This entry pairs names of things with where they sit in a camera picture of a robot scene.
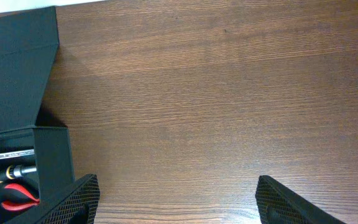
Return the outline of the silver offset ring wrench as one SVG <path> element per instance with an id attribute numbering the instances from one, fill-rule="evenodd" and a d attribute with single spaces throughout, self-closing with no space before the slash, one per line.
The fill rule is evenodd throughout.
<path id="1" fill-rule="evenodd" d="M 22 156 L 31 156 L 35 154 L 34 149 L 26 149 L 21 151 L 12 151 L 12 152 L 4 152 L 0 153 L 0 160 L 1 159 L 11 159 L 15 157 L 22 157 Z"/>

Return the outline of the small red cutting pliers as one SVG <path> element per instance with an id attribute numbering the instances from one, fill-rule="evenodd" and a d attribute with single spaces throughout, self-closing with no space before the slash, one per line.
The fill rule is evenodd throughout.
<path id="1" fill-rule="evenodd" d="M 39 193 L 32 187 L 23 184 L 10 183 L 2 188 L 4 193 L 0 205 L 10 212 L 21 212 L 38 206 Z"/>

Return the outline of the yellow black stubby screwdriver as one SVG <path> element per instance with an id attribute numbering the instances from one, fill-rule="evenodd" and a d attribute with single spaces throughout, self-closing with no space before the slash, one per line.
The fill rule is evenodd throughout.
<path id="1" fill-rule="evenodd" d="M 0 184 L 8 180 L 24 177 L 37 171 L 36 166 L 11 165 L 0 167 Z"/>

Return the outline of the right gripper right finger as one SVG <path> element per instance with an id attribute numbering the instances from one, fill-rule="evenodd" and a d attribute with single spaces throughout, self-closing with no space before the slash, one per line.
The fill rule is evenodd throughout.
<path id="1" fill-rule="evenodd" d="M 259 177 L 255 199 L 262 224 L 344 224 L 269 175 Z"/>

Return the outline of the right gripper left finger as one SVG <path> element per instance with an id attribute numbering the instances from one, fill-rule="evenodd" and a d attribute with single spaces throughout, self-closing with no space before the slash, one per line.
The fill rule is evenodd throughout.
<path id="1" fill-rule="evenodd" d="M 86 174 L 7 223 L 93 224 L 99 199 L 97 175 Z"/>

